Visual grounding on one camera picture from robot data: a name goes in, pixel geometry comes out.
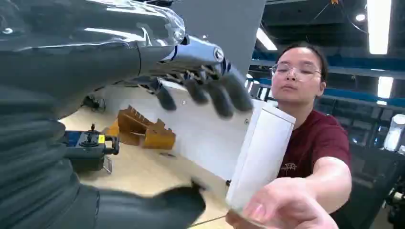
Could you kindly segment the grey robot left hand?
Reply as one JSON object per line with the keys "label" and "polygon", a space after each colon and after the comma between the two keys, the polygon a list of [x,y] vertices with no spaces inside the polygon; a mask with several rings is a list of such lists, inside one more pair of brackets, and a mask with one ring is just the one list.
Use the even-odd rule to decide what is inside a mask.
{"label": "grey robot left hand", "polygon": [[186,87],[222,118],[253,105],[213,43],[173,10],[135,0],[0,3],[0,226],[3,229],[186,229],[205,211],[192,183],[152,197],[82,184],[60,119],[96,89],[136,80],[168,111],[160,79]]}

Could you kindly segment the person's left hand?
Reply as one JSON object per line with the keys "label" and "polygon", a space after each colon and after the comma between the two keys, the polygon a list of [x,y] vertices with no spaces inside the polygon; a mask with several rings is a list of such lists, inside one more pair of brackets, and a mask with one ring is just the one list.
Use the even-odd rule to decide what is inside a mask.
{"label": "person's left hand", "polygon": [[225,221],[234,229],[336,229],[320,194],[308,178],[278,178],[257,191],[242,213],[228,211]]}

